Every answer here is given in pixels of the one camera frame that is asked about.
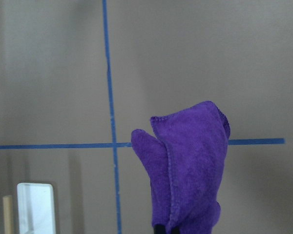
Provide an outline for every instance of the mirror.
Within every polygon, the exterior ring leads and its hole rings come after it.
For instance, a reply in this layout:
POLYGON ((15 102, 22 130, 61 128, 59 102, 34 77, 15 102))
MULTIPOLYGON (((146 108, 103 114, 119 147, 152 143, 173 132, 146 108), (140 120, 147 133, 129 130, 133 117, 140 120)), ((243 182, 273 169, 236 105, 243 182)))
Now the mirror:
POLYGON ((56 234, 51 184, 17 185, 20 234, 56 234))

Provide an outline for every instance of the gray wall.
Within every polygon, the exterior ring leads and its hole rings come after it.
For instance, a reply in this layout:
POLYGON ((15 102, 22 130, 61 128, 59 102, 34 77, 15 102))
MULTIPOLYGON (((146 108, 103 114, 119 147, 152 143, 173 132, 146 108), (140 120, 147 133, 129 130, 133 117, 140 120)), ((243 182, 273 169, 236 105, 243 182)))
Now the gray wall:
MULTIPOLYGON (((293 0, 107 6, 118 142, 204 100, 231 139, 284 137, 229 146, 213 233, 293 234, 293 0)), ((111 142, 102 18, 101 1, 0 0, 0 145, 111 142)), ((123 233, 150 234, 147 174, 118 156, 123 233)), ((59 233, 117 233, 112 149, 0 150, 0 233, 21 181, 55 186, 59 233)))

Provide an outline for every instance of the microfiber cloth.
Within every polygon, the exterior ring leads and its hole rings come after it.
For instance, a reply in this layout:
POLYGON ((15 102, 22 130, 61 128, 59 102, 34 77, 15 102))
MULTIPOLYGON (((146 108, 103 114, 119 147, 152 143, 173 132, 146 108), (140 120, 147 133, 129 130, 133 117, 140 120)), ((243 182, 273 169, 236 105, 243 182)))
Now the microfiber cloth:
POLYGON ((169 213, 167 234, 174 227, 179 227, 181 234, 210 234, 220 215, 216 196, 230 136, 226 116, 213 102, 205 101, 169 116, 152 117, 151 125, 157 139, 147 135, 153 142, 145 141, 141 136, 146 133, 135 130, 131 140, 149 176, 157 175, 150 176, 152 224, 159 213, 165 217, 162 222, 167 221, 169 213), (146 167, 158 157, 157 166, 146 167), (165 204, 162 210, 157 209, 161 202, 165 204))

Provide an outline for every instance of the wooden dowel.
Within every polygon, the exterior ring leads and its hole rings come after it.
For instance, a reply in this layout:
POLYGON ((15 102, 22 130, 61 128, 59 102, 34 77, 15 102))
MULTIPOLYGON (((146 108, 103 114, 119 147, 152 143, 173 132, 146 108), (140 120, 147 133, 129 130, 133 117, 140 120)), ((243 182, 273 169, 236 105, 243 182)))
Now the wooden dowel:
POLYGON ((14 234, 12 196, 3 197, 4 234, 14 234))

